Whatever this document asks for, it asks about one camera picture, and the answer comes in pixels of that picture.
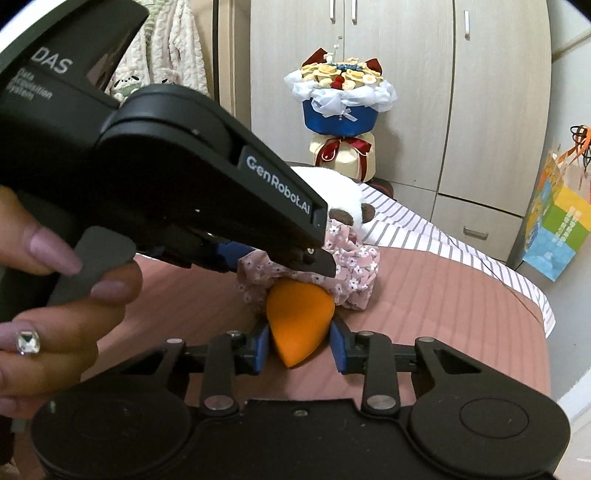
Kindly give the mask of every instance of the white striped fabric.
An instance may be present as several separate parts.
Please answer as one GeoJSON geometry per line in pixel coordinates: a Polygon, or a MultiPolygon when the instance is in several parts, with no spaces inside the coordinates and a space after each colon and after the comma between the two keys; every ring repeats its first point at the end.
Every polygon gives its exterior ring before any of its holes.
{"type": "Polygon", "coordinates": [[[554,313],[546,296],[527,278],[474,247],[446,235],[420,215],[372,187],[361,184],[360,188],[365,201],[376,210],[375,218],[361,229],[364,243],[432,252],[481,270],[522,293],[540,307],[546,337],[550,335],[556,324],[554,313]]]}

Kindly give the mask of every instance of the red ribbon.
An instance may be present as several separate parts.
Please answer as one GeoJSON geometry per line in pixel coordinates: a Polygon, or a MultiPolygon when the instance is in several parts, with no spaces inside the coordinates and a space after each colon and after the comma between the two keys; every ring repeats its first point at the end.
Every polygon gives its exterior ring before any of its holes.
{"type": "Polygon", "coordinates": [[[361,169],[361,181],[365,181],[368,171],[368,153],[371,150],[371,143],[356,137],[329,138],[316,155],[316,166],[322,163],[330,163],[336,159],[342,142],[347,142],[357,151],[359,156],[359,167],[361,169]]]}

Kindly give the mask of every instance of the paper gift bag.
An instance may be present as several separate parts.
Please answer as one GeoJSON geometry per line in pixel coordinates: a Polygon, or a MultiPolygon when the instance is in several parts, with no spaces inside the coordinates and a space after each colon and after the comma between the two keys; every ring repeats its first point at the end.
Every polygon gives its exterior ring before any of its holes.
{"type": "Polygon", "coordinates": [[[374,142],[370,132],[357,137],[314,134],[310,142],[310,163],[332,168],[350,179],[368,181],[375,175],[374,142]]]}
{"type": "Polygon", "coordinates": [[[523,261],[553,281],[591,231],[588,179],[574,163],[589,146],[589,140],[591,131],[581,148],[575,145],[561,156],[548,154],[526,222],[523,261]],[[580,180],[575,185],[573,168],[580,180]]]}

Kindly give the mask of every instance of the finger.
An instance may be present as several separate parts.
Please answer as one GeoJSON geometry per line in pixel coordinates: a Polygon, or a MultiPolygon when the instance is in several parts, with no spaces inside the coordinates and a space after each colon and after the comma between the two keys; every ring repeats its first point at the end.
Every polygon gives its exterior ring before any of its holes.
{"type": "Polygon", "coordinates": [[[138,264],[125,264],[106,273],[87,299],[27,310],[12,322],[0,323],[0,349],[16,352],[20,333],[34,330],[39,335],[42,352],[81,350],[121,323],[125,316],[124,305],[134,301],[141,288],[138,264]]]}
{"type": "Polygon", "coordinates": [[[19,355],[0,352],[0,396],[28,396],[71,387],[94,365],[98,347],[75,353],[19,355]]]}
{"type": "Polygon", "coordinates": [[[0,265],[35,275],[58,271],[75,275],[82,262],[70,246],[42,227],[18,201],[17,195],[0,186],[0,265]]]}
{"type": "Polygon", "coordinates": [[[133,302],[142,290],[142,271],[135,261],[107,272],[90,291],[91,298],[108,305],[133,302]]]}
{"type": "Polygon", "coordinates": [[[55,395],[49,393],[30,397],[0,397],[0,415],[11,419],[31,419],[55,395]]]}

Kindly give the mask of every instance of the fingernail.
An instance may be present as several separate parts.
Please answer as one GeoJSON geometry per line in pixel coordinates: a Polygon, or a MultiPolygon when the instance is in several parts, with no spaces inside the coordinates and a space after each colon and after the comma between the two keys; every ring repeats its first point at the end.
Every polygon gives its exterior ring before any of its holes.
{"type": "Polygon", "coordinates": [[[28,246],[31,255],[46,267],[64,275],[76,275],[82,270],[82,261],[70,245],[48,228],[40,228],[28,246]]]}
{"type": "Polygon", "coordinates": [[[9,417],[17,410],[17,401],[14,398],[0,398],[0,415],[9,417]]]}
{"type": "Polygon", "coordinates": [[[16,352],[18,334],[31,329],[33,326],[24,321],[0,323],[0,350],[16,352]]]}
{"type": "Polygon", "coordinates": [[[90,290],[90,296],[95,300],[108,303],[123,303],[131,297],[128,285],[118,280],[103,280],[90,290]]]}

